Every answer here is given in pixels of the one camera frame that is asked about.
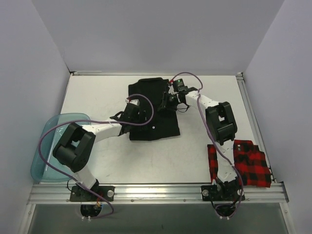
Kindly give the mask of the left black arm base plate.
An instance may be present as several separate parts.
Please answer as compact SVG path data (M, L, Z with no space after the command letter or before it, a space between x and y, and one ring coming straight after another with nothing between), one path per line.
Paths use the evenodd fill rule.
M102 196L107 201L111 202L114 200L115 187L114 186L104 186L104 185L94 185L91 191ZM71 195L69 200L71 202L95 202L101 201L96 195L86 191L78 185L75 185L71 189Z

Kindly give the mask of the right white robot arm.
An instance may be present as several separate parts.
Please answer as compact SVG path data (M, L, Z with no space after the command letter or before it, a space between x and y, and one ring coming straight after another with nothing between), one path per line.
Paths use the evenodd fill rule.
M186 86L180 78L166 83L158 110L177 111L179 104L199 110L208 136L216 150L218 170L214 181L222 182L216 187L216 193L219 198L228 199L234 193L232 185L228 182L238 177L234 169L233 156L237 124L230 103L212 100L202 95L200 89Z

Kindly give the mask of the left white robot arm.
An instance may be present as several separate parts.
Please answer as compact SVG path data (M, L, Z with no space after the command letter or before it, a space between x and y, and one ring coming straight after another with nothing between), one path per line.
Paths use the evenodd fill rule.
M97 180L87 166L94 144L128 133L132 125L125 122L139 124L143 120L140 102L134 99L127 103L124 111L107 119L107 124L70 123L67 126L53 149L53 157L74 173L73 177L83 185L81 195L85 199L94 200L98 196Z

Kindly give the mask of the black long sleeve shirt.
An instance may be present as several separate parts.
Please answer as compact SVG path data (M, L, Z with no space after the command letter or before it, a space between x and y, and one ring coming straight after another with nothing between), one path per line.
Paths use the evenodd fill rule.
M143 113L142 122L148 121L154 110L153 119L147 125L135 127L130 131L131 141L154 141L180 135L176 112L169 109L158 110L164 92L169 91L168 82L168 79L163 78L143 78L128 85L128 95L141 94L147 97L153 105L151 108L146 99L136 96Z

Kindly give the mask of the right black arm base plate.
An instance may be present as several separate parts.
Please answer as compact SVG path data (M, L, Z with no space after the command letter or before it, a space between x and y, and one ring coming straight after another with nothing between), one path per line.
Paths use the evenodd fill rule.
M241 185L238 180L231 182L219 182L215 185L202 185L201 197L203 201L238 201L240 198Z

